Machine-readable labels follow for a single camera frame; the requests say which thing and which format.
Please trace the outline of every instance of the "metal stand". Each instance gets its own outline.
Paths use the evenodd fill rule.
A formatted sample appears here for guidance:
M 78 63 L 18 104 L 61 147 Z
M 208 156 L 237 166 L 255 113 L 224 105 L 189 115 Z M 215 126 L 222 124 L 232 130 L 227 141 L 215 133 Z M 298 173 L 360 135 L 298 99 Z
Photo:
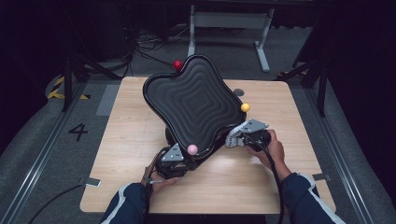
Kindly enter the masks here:
M 74 75 L 78 82 L 87 82 L 90 79 L 84 64 L 89 65 L 111 79 L 122 79 L 122 77 L 117 76 L 100 64 L 95 63 L 83 57 L 82 55 L 69 55 L 66 59 L 66 65 L 64 67 L 64 108 L 62 109 L 62 112 L 66 111 L 73 102 L 72 76 Z
M 318 87 L 318 111 L 322 117 L 325 117 L 324 114 L 324 100 L 326 94 L 326 82 L 327 82 L 327 65 L 325 62 L 311 62 L 305 63 L 295 69 L 291 70 L 288 73 L 283 74 L 281 77 L 277 77 L 275 81 L 286 81 L 291 77 L 295 77 L 301 74 L 303 71 L 307 70 L 304 79 L 301 84 L 303 88 L 312 88 L 315 82 L 319 78 L 319 87 Z
M 262 29 L 262 38 L 255 41 L 256 51 L 259 56 L 263 72 L 270 72 L 263 46 L 270 29 L 274 10 L 269 9 L 268 13 L 223 13 L 223 12 L 195 12 L 195 7 L 191 6 L 190 14 L 190 44 L 188 56 L 195 52 L 195 27 L 227 27 L 227 28 L 247 28 Z

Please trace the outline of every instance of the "metal leg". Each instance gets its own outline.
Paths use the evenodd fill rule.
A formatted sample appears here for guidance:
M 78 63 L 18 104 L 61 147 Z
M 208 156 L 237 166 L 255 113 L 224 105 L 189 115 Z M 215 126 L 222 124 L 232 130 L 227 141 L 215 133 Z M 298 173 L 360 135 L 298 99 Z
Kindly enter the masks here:
M 70 57 L 67 57 L 66 65 L 64 66 L 64 108 L 62 112 L 66 111 L 67 108 L 72 104 L 72 70 Z
M 312 88 L 314 86 L 314 84 L 320 77 L 321 66 L 322 62 L 315 62 L 309 67 L 306 75 L 301 81 L 301 85 L 303 86 L 303 88 Z
M 302 73 L 303 71 L 311 68 L 311 66 L 314 64 L 315 62 L 312 63 L 305 63 L 301 66 L 298 66 L 296 68 L 294 68 L 293 70 L 289 71 L 288 73 L 283 74 L 283 76 L 281 77 L 277 77 L 274 81 L 286 81 L 291 77 L 297 76 L 300 73 Z
M 324 99 L 326 95 L 326 83 L 327 83 L 327 68 L 326 64 L 321 67 L 320 79 L 319 79 L 319 90 L 318 90 L 318 110 L 322 117 L 324 115 Z
M 89 66 L 91 66 L 92 68 L 98 70 L 99 72 L 103 73 L 105 76 L 110 77 L 112 79 L 116 79 L 116 80 L 121 80 L 122 77 L 117 76 L 116 74 L 112 73 L 111 71 L 107 70 L 106 68 L 104 68 L 102 65 L 100 65 L 99 63 L 95 63 L 87 58 L 85 58 L 82 55 L 79 54 L 75 54 L 77 60 L 80 60 L 82 64 L 87 64 Z
M 260 64 L 262 65 L 263 72 L 270 72 L 270 66 L 268 65 L 267 58 L 265 57 L 264 50 L 262 48 L 264 46 L 265 39 L 267 38 L 273 15 L 274 10 L 270 9 L 267 13 L 267 18 L 265 20 L 264 26 L 262 27 L 262 39 L 260 40 L 260 42 L 255 41 L 256 51 L 259 56 Z
M 187 56 L 191 56 L 195 52 L 195 6 L 191 6 L 191 13 L 190 13 L 190 44 L 189 44 L 189 52 Z

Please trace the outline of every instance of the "dark background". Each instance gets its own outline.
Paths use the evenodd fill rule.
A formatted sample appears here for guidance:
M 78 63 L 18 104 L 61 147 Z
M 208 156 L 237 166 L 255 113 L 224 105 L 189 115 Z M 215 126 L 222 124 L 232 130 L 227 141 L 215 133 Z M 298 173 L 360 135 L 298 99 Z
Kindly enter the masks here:
M 45 89 L 68 55 L 102 62 L 127 51 L 129 31 L 159 37 L 186 22 L 188 7 L 141 6 L 129 23 L 126 1 L 2 1 L 0 3 L 0 154 L 48 100 Z M 274 26 L 315 28 L 300 62 L 327 62 L 329 80 L 367 161 L 395 204 L 395 7 L 386 1 L 344 1 L 340 10 L 276 10 Z

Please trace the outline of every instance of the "black tray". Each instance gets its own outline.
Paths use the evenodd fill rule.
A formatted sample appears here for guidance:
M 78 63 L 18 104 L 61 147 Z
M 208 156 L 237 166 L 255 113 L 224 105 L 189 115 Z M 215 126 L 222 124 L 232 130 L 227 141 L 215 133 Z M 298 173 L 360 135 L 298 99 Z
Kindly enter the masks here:
M 173 138 L 168 142 L 179 143 L 183 155 L 189 145 L 196 145 L 195 159 L 221 147 L 225 135 L 246 119 L 240 109 L 242 102 L 202 55 L 190 56 L 179 73 L 149 77 L 143 95 L 165 122 Z

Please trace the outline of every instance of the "yellow ball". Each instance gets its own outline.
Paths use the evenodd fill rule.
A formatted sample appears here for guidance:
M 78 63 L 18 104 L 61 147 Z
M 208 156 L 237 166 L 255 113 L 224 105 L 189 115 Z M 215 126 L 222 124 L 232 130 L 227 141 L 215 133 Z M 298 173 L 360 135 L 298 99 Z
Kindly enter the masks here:
M 241 110 L 244 111 L 245 113 L 248 112 L 250 109 L 250 105 L 249 104 L 242 104 L 241 105 Z

